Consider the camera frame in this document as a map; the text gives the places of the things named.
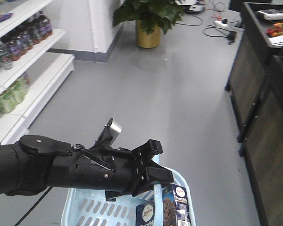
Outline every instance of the store shelf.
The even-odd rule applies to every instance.
[[[43,9],[51,2],[52,0],[17,0],[2,4],[0,6],[0,11],[11,12],[13,13],[13,16],[6,21],[0,22],[0,37],[11,31],[13,28]]]
[[[13,143],[27,132],[42,108],[74,69],[71,54],[45,53],[28,71],[32,84],[22,103],[8,114],[0,113],[0,141]]]
[[[8,135],[15,134],[22,127],[23,122],[21,115],[0,113],[0,141],[3,141]]]
[[[10,70],[0,70],[0,93],[6,90],[22,73],[24,73],[34,62],[36,62],[54,43],[63,35],[64,30],[53,29],[53,34],[43,40],[23,55],[19,60],[13,62]]]

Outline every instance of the green leaves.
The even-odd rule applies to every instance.
[[[164,34],[181,20],[183,9],[175,0],[125,0],[114,12],[113,26],[124,21],[141,20],[141,30],[150,34],[157,24]]]

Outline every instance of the robotic arm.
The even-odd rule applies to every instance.
[[[33,135],[0,145],[0,194],[35,195],[48,186],[69,187],[105,190],[106,200],[114,201],[172,183],[172,172],[152,160],[162,153],[160,142],[149,140],[131,151],[113,149],[120,130],[110,119],[89,149]]]

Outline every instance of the gold planter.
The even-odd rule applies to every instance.
[[[154,32],[147,34],[140,29],[141,21],[137,20],[136,23],[136,44],[142,48],[154,48],[160,44],[160,27],[157,25]]]

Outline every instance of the gray floor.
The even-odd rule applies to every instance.
[[[161,141],[161,164],[187,180],[198,226],[259,226],[224,91],[242,33],[232,45],[203,35],[212,14],[199,15],[202,26],[176,25],[155,49],[136,47],[134,25],[126,23],[108,63],[75,61],[30,133],[91,146],[113,117],[123,126],[115,147]],[[186,15],[183,23],[199,20]],[[59,225],[66,195],[67,189],[54,188],[21,225]],[[34,200],[0,196],[0,226],[13,225]]]

